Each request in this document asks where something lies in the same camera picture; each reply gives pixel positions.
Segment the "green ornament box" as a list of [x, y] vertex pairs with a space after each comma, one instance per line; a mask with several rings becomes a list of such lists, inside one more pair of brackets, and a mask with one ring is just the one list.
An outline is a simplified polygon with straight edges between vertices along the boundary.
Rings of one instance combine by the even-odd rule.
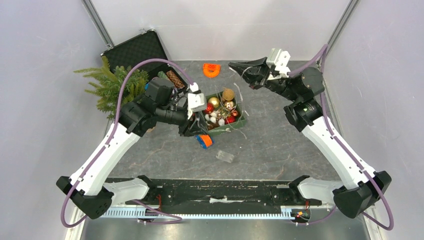
[[240, 130], [247, 123], [247, 114], [243, 112], [242, 102], [239, 101], [241, 98], [235, 95], [232, 101], [225, 101], [222, 98], [222, 92], [206, 96], [207, 103], [211, 97], [217, 97], [220, 100], [220, 106], [215, 108], [211, 114], [205, 114], [203, 111], [207, 129], [211, 137]]

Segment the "clear battery box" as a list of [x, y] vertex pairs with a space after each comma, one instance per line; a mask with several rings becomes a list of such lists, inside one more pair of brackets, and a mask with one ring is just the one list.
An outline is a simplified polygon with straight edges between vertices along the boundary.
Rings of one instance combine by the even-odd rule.
[[226, 163], [232, 163], [235, 159], [235, 156], [228, 152], [219, 150], [216, 154], [216, 158]]

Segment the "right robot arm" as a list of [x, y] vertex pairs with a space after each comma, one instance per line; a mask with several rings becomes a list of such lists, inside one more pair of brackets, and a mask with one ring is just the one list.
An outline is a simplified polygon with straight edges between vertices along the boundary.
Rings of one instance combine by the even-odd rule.
[[337, 172], [339, 181], [298, 177], [289, 187], [295, 204], [319, 200], [335, 205], [346, 217], [356, 218], [379, 201], [392, 179], [386, 171], [377, 172], [356, 154], [337, 132], [316, 97], [325, 90], [322, 72], [310, 64], [284, 73], [284, 63], [266, 57], [230, 62], [229, 68], [257, 90], [267, 88], [290, 103], [284, 107], [289, 123], [308, 138]]

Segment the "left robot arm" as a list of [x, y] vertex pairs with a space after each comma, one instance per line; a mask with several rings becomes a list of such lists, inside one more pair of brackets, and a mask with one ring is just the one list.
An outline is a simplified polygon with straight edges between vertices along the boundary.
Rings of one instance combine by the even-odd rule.
[[207, 100], [196, 83], [177, 89], [155, 77], [136, 100], [123, 105], [116, 123], [90, 158], [71, 176], [61, 176], [57, 187], [90, 219], [102, 216], [112, 205], [132, 200], [152, 204], [157, 191], [147, 177], [121, 182], [107, 178], [123, 155], [158, 122], [178, 126], [180, 136], [208, 134], [203, 111]]

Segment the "small green christmas tree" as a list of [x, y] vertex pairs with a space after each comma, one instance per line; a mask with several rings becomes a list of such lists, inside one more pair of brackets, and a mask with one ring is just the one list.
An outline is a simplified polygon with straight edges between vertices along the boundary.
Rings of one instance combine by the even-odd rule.
[[[101, 57], [101, 67], [89, 67], [75, 70], [74, 73], [82, 74], [84, 78], [94, 79], [88, 84], [91, 89], [85, 89], [86, 93], [98, 97], [96, 108], [107, 114], [108, 120], [114, 120], [117, 112], [118, 98], [122, 84], [132, 68], [117, 66], [115, 72], [111, 72], [109, 60]], [[133, 101], [137, 96], [145, 92], [148, 83], [148, 73], [144, 70], [136, 69], [125, 84], [121, 106]]]

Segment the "blue orange toy car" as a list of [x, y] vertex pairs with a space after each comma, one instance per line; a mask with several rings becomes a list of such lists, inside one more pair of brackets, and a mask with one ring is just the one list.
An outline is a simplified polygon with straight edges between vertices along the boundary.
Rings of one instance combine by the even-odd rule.
[[196, 135], [195, 138], [203, 149], [208, 149], [215, 143], [211, 136], [208, 134], [199, 134]]

